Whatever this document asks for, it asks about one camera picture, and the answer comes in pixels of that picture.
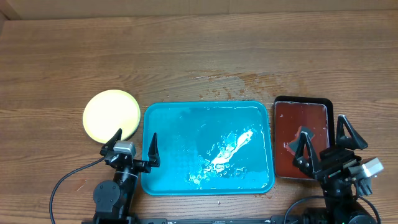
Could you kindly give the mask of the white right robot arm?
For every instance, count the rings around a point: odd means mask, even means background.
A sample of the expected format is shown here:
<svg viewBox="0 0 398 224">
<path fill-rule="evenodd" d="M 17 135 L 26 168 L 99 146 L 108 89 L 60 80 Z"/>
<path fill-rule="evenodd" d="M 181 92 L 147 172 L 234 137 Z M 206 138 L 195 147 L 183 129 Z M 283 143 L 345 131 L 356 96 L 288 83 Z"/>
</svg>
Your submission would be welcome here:
<svg viewBox="0 0 398 224">
<path fill-rule="evenodd" d="M 320 184 L 323 195 L 293 203 L 284 215 L 284 223 L 296 205 L 318 198 L 325 201 L 325 207 L 307 208 L 295 219 L 297 223 L 381 222 L 375 206 L 365 199 L 373 193 L 371 179 L 384 170 L 381 161 L 376 157 L 362 159 L 354 153 L 356 149 L 366 149 L 368 144 L 343 114 L 338 116 L 335 136 L 335 144 L 317 154 L 309 132 L 299 132 L 292 163 Z"/>
</svg>

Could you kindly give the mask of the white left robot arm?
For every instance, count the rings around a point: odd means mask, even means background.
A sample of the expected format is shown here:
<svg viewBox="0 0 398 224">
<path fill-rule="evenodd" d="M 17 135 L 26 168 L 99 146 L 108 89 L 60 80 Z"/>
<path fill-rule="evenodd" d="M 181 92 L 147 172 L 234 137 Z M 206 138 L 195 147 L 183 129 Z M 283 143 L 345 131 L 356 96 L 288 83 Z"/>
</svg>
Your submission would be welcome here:
<svg viewBox="0 0 398 224">
<path fill-rule="evenodd" d="M 150 173 L 153 167 L 160 166 L 157 134 L 152 137 L 147 161 L 135 159 L 133 142 L 123 141 L 121 135 L 122 130 L 117 130 L 100 150 L 105 163 L 115 169 L 115 173 L 113 180 L 105 180 L 94 189 L 94 224 L 136 223 L 137 218 L 130 215 L 129 210 L 139 174 Z"/>
</svg>

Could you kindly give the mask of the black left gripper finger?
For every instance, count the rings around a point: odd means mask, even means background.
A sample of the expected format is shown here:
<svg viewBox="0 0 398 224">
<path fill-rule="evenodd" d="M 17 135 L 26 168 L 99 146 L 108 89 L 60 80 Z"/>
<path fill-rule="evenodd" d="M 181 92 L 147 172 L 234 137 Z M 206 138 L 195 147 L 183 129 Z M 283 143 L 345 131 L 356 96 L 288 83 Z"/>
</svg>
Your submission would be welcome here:
<svg viewBox="0 0 398 224">
<path fill-rule="evenodd" d="M 160 155 L 157 146 L 157 133 L 153 134 L 149 146 L 148 157 L 149 157 L 149 165 L 151 167 L 160 167 Z"/>
<path fill-rule="evenodd" d="M 114 135 L 107 143 L 105 143 L 105 144 L 102 146 L 102 148 L 101 148 L 99 154 L 102 155 L 102 156 L 105 156 L 105 155 L 107 155 L 107 153 L 108 153 L 109 151 L 113 151 L 113 148 L 114 148 L 115 144 L 116 144 L 118 141 L 121 140 L 121 135 L 122 135 L 122 129 L 119 128 L 119 129 L 116 131 L 115 135 Z"/>
</svg>

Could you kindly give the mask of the yellow plate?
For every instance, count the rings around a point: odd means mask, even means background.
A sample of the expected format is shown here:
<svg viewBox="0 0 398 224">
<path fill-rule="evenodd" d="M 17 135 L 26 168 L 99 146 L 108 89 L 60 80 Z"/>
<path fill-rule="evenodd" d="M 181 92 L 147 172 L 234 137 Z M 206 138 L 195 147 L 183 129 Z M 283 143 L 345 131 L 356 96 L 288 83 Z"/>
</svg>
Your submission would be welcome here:
<svg viewBox="0 0 398 224">
<path fill-rule="evenodd" d="M 121 140 L 130 138 L 139 126 L 141 110 L 136 99 L 122 90 L 106 90 L 95 95 L 83 112 L 87 135 L 99 143 L 108 142 L 121 129 Z"/>
</svg>

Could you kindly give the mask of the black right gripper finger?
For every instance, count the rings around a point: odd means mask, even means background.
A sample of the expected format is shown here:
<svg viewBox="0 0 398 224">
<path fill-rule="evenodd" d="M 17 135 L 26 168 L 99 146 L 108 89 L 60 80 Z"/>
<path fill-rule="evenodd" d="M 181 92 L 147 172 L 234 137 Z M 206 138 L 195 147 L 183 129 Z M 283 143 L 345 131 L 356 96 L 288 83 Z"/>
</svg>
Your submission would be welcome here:
<svg viewBox="0 0 398 224">
<path fill-rule="evenodd" d="M 343 114 L 340 114 L 337 119 L 335 142 L 336 145 L 351 150 L 363 150 L 368 147 L 368 143 L 358 134 Z"/>
<path fill-rule="evenodd" d="M 320 161 L 307 132 L 300 133 L 293 165 L 311 179 L 317 179 L 317 175 L 321 171 Z"/>
</svg>

